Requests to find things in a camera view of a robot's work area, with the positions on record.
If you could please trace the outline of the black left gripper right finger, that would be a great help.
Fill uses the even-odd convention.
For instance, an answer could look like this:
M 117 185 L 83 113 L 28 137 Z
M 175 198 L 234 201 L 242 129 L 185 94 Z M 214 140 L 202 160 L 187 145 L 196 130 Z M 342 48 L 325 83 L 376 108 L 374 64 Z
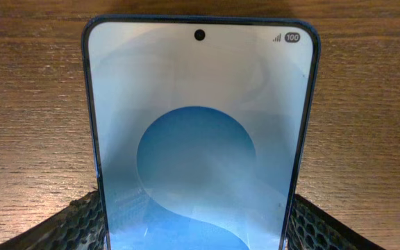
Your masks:
M 287 225 L 291 250 L 385 250 L 295 194 Z

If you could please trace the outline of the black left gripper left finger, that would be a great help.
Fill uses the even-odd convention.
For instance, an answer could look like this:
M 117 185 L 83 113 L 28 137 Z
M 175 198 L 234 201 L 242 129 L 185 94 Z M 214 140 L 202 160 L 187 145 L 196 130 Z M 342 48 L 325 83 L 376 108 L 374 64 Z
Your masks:
M 105 213 L 98 190 L 0 244 L 0 250 L 104 250 Z

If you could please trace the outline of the blue Samsung smartphone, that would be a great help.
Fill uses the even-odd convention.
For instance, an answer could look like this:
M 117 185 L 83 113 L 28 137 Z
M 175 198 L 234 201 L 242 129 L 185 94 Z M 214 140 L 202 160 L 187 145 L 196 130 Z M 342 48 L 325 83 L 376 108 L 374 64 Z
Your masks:
M 282 249 L 321 42 L 298 19 L 100 15 L 81 38 L 109 249 Z

